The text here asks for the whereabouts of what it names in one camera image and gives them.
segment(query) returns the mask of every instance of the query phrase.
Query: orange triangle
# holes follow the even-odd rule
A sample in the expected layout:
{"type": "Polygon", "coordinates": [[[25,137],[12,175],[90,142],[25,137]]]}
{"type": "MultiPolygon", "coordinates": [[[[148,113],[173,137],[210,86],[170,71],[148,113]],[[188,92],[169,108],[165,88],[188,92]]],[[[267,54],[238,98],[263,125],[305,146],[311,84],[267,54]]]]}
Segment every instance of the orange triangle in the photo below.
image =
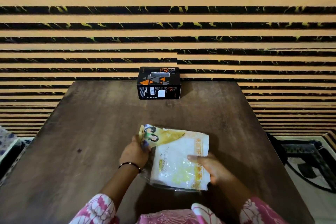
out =
{"type": "Polygon", "coordinates": [[[142,85],[148,85],[149,84],[149,80],[145,80],[143,82],[140,82],[140,84],[142,84],[142,85]]]}

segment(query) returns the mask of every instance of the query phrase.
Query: pink and white shirt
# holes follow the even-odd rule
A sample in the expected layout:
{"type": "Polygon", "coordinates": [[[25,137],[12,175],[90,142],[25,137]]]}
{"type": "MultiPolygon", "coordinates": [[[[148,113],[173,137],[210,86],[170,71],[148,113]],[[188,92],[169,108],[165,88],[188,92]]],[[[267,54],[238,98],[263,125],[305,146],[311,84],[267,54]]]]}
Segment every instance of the pink and white shirt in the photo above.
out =
{"type": "MultiPolygon", "coordinates": [[[[113,201],[104,194],[94,196],[69,224],[119,224],[113,201]]],[[[245,202],[239,215],[241,224],[287,224],[271,207],[257,197],[245,202]]],[[[225,224],[207,207],[164,210],[143,214],[136,224],[225,224]]]]}

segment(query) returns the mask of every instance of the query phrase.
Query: package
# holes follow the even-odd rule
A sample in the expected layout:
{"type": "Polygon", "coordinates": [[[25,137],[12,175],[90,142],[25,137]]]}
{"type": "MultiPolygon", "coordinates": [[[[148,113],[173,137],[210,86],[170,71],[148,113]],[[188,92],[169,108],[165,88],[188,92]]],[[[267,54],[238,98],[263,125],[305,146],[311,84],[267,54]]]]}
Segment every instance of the package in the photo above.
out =
{"type": "Polygon", "coordinates": [[[179,99],[181,80],[178,67],[140,67],[137,80],[139,99],[179,99]]]}
{"type": "Polygon", "coordinates": [[[207,156],[209,136],[199,132],[142,125],[139,132],[142,147],[151,149],[141,175],[153,186],[196,191],[207,190],[210,174],[187,155],[207,156]]]}

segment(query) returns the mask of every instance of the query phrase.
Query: box top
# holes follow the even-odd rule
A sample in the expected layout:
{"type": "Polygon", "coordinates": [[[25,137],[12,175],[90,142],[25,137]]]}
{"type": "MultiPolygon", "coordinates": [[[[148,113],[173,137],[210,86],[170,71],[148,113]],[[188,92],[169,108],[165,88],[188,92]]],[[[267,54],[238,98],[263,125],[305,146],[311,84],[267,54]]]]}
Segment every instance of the box top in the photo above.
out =
{"type": "Polygon", "coordinates": [[[137,85],[181,85],[178,67],[140,67],[137,85]]]}

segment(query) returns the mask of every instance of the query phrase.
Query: sleeve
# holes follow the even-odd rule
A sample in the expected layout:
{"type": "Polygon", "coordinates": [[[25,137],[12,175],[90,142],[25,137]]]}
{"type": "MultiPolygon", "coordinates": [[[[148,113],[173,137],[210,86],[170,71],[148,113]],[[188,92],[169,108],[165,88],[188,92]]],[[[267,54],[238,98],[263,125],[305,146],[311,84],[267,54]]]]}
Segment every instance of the sleeve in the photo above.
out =
{"type": "Polygon", "coordinates": [[[258,197],[245,202],[239,214],[241,224],[288,224],[258,197]]]}
{"type": "Polygon", "coordinates": [[[69,224],[115,224],[116,208],[113,201],[104,194],[94,196],[69,224]]]}

